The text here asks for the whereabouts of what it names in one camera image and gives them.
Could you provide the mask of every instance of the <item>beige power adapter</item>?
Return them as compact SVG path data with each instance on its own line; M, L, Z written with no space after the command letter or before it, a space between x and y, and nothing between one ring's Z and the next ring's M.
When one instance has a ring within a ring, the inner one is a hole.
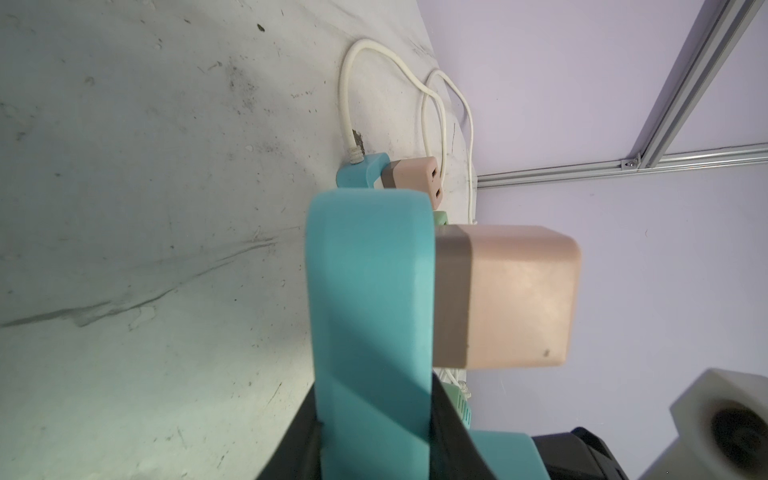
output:
M544 227L435 228L433 366L487 369L565 361L581 252Z
M440 174L434 157L393 161L382 170L381 178L384 188L406 188L429 195L433 210L437 210L442 201Z

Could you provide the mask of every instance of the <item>dark hole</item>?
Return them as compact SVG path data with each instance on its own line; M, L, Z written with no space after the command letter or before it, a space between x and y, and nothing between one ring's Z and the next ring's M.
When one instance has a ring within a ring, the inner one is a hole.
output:
M720 410L712 418L712 435L733 466L768 474L768 425L755 412L743 406Z

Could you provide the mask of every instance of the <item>white electrical cord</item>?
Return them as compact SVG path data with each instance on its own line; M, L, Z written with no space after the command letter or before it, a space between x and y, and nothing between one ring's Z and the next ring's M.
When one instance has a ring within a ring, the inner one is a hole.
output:
M448 150L448 134L446 132L445 126L445 105L442 103L442 99L434 91L427 88L418 78L416 78L416 76L411 72L410 68L408 68L408 65L406 65L406 63L394 51L389 50L384 45L381 45L380 43L369 40L367 38L356 41L354 45L349 48L349 51L346 53L346 57L344 57L344 62L341 66L341 77L339 79L339 109L341 110L341 121L344 140L346 142L347 151L349 152L349 161L353 164L358 164L362 162L363 157L362 149L358 147L357 142L355 142L355 134L352 131L352 119L349 116L349 76L352 73L352 64L355 61L355 57L358 53L360 53L361 50L365 50L367 48L369 50L377 51L378 53L394 61L397 66L400 67L402 73L408 77L408 79L416 86L416 88L422 91L425 96L432 97L437 103L438 109L440 110L440 123L442 124L440 134L442 143L440 183L442 184L445 179L445 171L448 166L448 163L446 162ZM422 122L422 136L424 138L424 146L427 150L427 156L431 157L429 148L427 146L427 134L423 129L423 124L424 122Z
M456 92L456 95L458 98L462 101L464 104L464 109L467 111L467 117L469 117L469 150L467 151L467 183L469 185L469 200L468 200L468 209L467 209L467 218L469 220L469 224L473 225L477 223L475 218L472 216L472 148L475 146L475 122L472 120L472 110L469 109L469 103L467 102L467 99L464 98L464 95L461 93L461 91L456 87L456 84L453 83L453 81L448 77L448 75L445 74L444 71L435 69L432 70L432 72L427 77L427 81L425 84L429 85L429 81L432 80L432 77L437 76L445 80L445 83L448 84L448 86ZM426 108L427 108L427 95L422 96L422 132L426 132ZM443 129L445 130L445 121L443 121ZM429 153L429 142L427 141L426 134L424 135L424 149L427 152L427 157L431 157L432 154Z
M469 392L469 387L467 387L467 382L456 379L456 377L459 376L459 369L433 369L433 371L437 374L437 378L441 382L458 386L458 389L462 391L462 395L465 399L469 400L472 396L472 393Z

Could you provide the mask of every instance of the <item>teal plastic housing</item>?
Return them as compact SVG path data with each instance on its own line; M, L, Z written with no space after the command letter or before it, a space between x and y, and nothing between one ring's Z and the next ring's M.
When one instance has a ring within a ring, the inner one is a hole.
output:
M528 435L470 430L469 437L496 480L549 480L536 444Z
M347 164L336 173L336 186L339 188L373 188L373 184L389 165L388 154L370 154L363 157L359 164Z
M333 190L310 206L323 478L429 477L433 224L429 198L413 190Z
M469 426L472 423L472 409L469 408L469 404L464 398L461 389L452 383L441 382L441 384L442 389L445 390L445 394L448 396L448 400L451 401L451 405L456 409L456 414L462 420L464 427L469 430Z

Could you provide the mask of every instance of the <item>black plastic object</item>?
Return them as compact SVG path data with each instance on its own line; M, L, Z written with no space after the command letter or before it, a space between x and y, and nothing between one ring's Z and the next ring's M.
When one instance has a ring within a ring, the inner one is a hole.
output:
M321 428L313 386L257 480L320 480ZM434 374L429 444L429 480L496 479Z
M747 407L720 410L712 418L715 444L740 471L768 476L768 425Z
M627 480L611 450L583 427L533 441L551 480Z

